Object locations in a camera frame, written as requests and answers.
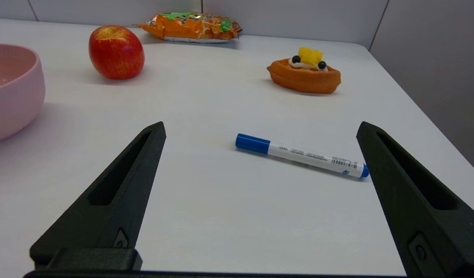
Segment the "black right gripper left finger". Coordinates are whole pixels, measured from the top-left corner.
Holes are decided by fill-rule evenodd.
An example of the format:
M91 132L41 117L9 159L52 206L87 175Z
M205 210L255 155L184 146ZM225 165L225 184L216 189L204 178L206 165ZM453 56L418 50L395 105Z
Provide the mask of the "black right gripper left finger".
M31 246L35 270L138 271L136 242L166 139L144 128Z

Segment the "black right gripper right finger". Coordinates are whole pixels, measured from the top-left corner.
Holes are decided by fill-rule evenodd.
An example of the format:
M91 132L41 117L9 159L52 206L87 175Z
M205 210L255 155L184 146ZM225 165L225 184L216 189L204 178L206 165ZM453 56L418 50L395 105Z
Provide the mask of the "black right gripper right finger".
M474 278L474 210L381 128L356 138L408 277Z

